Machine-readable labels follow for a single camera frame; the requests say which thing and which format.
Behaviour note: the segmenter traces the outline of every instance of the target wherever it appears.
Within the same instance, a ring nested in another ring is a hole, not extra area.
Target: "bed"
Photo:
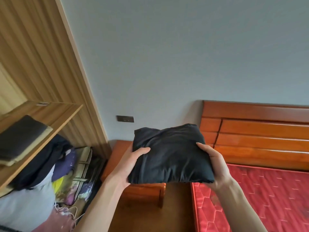
[[[200,131],[268,231],[309,231],[309,107],[204,101]],[[214,192],[191,189],[196,231],[231,231]]]

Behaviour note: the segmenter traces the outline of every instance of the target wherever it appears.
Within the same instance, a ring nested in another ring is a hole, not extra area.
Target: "headboard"
[[[309,170],[309,107],[204,101],[200,131],[227,163]]]

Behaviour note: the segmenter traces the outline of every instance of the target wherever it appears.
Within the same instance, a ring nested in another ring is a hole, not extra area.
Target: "red mattress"
[[[309,231],[309,173],[228,166],[268,231]],[[214,192],[202,183],[191,187],[196,231],[231,231]]]

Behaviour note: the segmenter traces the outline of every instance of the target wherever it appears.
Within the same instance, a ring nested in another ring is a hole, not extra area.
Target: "light gray cloth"
[[[33,190],[12,191],[0,198],[0,225],[31,232],[47,220],[55,203],[54,167]]]

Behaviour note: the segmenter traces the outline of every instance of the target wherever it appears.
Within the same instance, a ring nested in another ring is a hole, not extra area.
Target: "wall socket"
[[[131,122],[134,123],[134,117],[133,116],[116,116],[117,121],[119,122]]]

